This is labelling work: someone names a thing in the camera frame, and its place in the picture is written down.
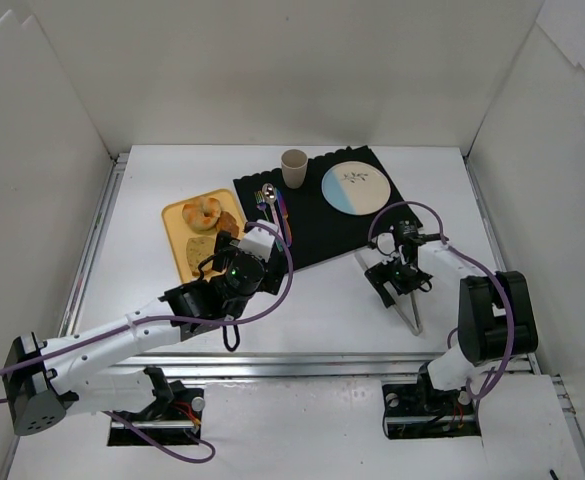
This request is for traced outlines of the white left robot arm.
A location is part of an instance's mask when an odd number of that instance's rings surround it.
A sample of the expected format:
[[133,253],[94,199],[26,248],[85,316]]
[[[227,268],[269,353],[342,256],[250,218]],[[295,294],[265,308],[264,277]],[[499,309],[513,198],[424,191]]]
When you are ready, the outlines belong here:
[[206,258],[216,274],[165,291],[123,318],[83,333],[13,340],[2,382],[13,431],[29,436],[67,416],[100,411],[162,415],[175,398],[159,367],[131,373],[115,365],[210,331],[236,332],[248,301],[278,293],[291,257],[271,223],[250,222],[240,239],[222,234]]

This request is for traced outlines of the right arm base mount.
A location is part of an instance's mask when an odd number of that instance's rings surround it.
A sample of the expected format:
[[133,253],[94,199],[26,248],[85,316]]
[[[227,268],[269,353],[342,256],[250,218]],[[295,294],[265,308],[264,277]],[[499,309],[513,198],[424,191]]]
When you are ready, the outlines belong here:
[[383,384],[382,431],[388,440],[480,437],[466,389],[436,390],[423,365],[412,384]]

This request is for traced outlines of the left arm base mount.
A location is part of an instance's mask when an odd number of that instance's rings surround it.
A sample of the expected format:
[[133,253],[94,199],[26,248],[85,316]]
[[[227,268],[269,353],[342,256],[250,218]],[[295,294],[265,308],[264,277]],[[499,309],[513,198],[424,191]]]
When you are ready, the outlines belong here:
[[158,367],[146,367],[142,373],[150,380],[150,402],[143,409],[115,410],[114,414],[160,445],[196,445],[201,437],[204,389],[169,381]]

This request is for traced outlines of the stainless steel tongs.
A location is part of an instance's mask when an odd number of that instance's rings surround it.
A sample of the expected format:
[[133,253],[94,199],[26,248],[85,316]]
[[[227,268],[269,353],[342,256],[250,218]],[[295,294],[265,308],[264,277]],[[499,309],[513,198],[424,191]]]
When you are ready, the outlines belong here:
[[377,292],[385,308],[392,308],[404,321],[414,336],[423,332],[423,324],[414,292],[401,293],[391,280],[381,280],[379,275],[368,274],[375,267],[385,267],[389,261],[383,261],[380,253],[371,249],[360,249],[355,252],[355,259],[364,271],[364,276]]

